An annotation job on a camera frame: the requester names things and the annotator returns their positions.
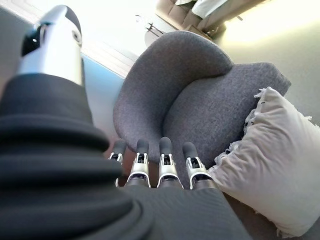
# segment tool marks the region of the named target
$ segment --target blue wall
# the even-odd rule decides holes
[[[111,139],[117,138],[113,109],[124,79],[106,67],[83,56],[85,87],[94,125]]]

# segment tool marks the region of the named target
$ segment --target black fabric sleeve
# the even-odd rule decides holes
[[[141,206],[115,187],[122,167],[103,157],[109,143],[83,87],[15,77],[0,103],[0,141],[0,239],[68,239],[106,226],[119,236],[139,222]]]

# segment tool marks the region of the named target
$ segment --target gray upholstered chair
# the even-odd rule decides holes
[[[179,177],[189,185],[182,145],[190,141],[207,168],[243,136],[244,122],[268,86],[284,95],[291,83],[270,63],[233,64],[211,41],[186,31],[167,33],[136,61],[113,110],[118,135],[135,150],[149,141],[158,163],[159,140],[173,144]]]

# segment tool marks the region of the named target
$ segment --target white cushion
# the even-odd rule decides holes
[[[259,97],[246,135],[209,172],[283,236],[301,236],[320,216],[320,128],[271,87]]]

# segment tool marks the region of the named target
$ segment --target robotic finger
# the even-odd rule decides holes
[[[198,157],[197,149],[192,142],[185,142],[182,147],[186,159],[186,171],[190,180],[190,189],[217,189],[213,178]]]
[[[119,139],[115,141],[112,149],[112,153],[110,154],[109,160],[115,160],[122,164],[125,152],[126,152],[127,144],[124,140]],[[115,180],[115,185],[118,187],[118,178]]]
[[[148,188],[151,187],[149,181],[148,153],[149,143],[144,139],[139,139],[136,144],[136,156],[125,186],[142,185]]]
[[[163,137],[159,143],[160,162],[159,162],[159,181],[157,188],[177,187],[184,188],[176,170],[172,152],[172,143],[170,138]]]

